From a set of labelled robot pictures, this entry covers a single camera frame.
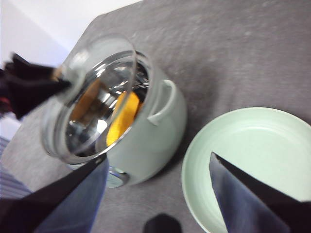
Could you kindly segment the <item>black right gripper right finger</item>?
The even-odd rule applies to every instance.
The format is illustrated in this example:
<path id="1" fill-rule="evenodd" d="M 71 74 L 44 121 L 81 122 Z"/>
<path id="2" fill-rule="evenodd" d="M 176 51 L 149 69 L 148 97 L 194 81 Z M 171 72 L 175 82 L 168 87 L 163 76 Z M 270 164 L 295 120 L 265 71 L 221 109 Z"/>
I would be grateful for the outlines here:
<path id="1" fill-rule="evenodd" d="M 229 233 L 309 233 L 311 203 L 259 181 L 210 154 L 212 189 Z"/>

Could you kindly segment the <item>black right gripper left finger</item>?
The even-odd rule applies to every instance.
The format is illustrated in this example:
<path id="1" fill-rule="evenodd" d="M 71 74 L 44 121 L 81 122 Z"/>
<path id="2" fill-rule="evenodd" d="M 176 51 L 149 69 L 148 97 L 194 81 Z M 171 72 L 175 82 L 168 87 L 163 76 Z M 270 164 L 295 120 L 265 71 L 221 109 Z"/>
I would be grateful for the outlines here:
<path id="1" fill-rule="evenodd" d="M 1 199 L 2 233 L 88 233 L 104 196 L 109 164 L 102 154 L 20 199 Z"/>

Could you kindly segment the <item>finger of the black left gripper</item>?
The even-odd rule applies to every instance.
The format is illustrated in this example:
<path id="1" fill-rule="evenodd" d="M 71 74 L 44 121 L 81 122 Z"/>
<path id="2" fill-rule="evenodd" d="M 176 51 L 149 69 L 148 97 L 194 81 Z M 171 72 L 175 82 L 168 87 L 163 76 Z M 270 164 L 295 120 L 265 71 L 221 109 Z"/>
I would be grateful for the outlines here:
<path id="1" fill-rule="evenodd" d="M 28 80 L 9 76 L 6 78 L 6 112 L 13 113 L 20 119 L 70 86 L 69 81 L 51 76 Z"/>
<path id="2" fill-rule="evenodd" d="M 4 71 L 23 80 L 59 80 L 60 77 L 60 68 L 28 62 L 17 53 L 13 53 L 11 61 L 5 63 Z"/>

